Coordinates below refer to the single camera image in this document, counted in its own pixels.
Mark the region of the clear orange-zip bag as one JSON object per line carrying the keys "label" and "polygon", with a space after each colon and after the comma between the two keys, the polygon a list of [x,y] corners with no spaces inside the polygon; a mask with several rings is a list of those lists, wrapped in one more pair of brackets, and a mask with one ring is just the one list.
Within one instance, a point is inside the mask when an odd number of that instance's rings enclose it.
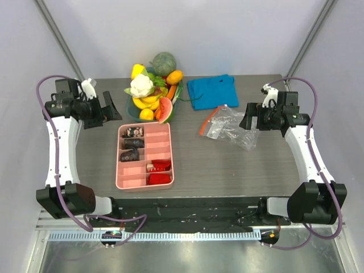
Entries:
{"label": "clear orange-zip bag", "polygon": [[239,146],[246,151],[253,150],[258,141],[259,131],[246,130],[239,125],[245,114],[233,110],[227,105],[217,107],[202,124],[199,135],[214,140],[221,140]]}

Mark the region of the white cauliflower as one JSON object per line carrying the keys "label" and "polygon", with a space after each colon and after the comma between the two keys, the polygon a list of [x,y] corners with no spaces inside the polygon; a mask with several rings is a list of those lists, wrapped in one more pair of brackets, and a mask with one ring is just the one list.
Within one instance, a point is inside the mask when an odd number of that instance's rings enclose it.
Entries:
{"label": "white cauliflower", "polygon": [[154,84],[148,76],[143,74],[137,75],[130,83],[130,87],[124,89],[124,92],[134,98],[147,97],[154,92]]}

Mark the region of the watermelon slice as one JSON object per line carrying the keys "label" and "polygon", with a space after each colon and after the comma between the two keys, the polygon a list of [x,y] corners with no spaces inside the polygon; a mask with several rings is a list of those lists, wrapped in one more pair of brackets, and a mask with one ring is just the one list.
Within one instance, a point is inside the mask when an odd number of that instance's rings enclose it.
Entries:
{"label": "watermelon slice", "polygon": [[172,101],[166,97],[159,100],[160,103],[160,117],[159,123],[167,123],[173,117],[173,104]]}

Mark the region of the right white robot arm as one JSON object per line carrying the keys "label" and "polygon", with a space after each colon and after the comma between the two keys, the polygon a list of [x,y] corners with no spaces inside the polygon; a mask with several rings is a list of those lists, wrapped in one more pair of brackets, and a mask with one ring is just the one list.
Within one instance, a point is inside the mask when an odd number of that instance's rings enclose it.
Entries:
{"label": "right white robot arm", "polygon": [[290,197],[268,197],[260,204],[257,218],[268,225],[277,216],[294,223],[334,224],[338,218],[335,202],[343,205],[347,190],[335,182],[318,151],[310,116],[299,112],[298,93],[265,88],[262,103],[247,104],[241,128],[279,130],[295,160],[301,184]]}

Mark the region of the yellow bell pepper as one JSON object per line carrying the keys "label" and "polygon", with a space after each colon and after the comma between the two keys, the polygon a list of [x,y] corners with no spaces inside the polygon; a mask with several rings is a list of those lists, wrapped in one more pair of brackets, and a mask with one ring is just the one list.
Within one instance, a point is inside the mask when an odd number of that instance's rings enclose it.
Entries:
{"label": "yellow bell pepper", "polygon": [[148,72],[144,65],[142,64],[134,64],[131,72],[131,79],[135,79],[138,75],[148,76]]}

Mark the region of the yellow lemon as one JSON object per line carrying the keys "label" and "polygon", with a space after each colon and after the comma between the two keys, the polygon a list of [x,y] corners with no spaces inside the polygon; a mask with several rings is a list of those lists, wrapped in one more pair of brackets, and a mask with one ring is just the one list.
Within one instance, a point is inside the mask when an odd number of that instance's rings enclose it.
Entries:
{"label": "yellow lemon", "polygon": [[154,120],[154,111],[151,109],[143,109],[139,114],[139,118],[146,121]]}

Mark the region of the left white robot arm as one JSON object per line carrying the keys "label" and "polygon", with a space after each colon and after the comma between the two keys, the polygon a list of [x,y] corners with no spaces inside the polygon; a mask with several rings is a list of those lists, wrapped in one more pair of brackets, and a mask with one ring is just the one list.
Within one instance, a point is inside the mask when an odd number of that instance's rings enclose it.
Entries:
{"label": "left white robot arm", "polygon": [[54,78],[55,93],[50,101],[40,103],[49,136],[49,167],[45,187],[36,191],[36,200],[55,219],[95,214],[107,226],[117,226],[121,213],[113,198],[96,196],[81,184],[76,146],[81,129],[101,127],[122,116],[108,91],[103,93],[105,106],[101,106],[93,79]]}

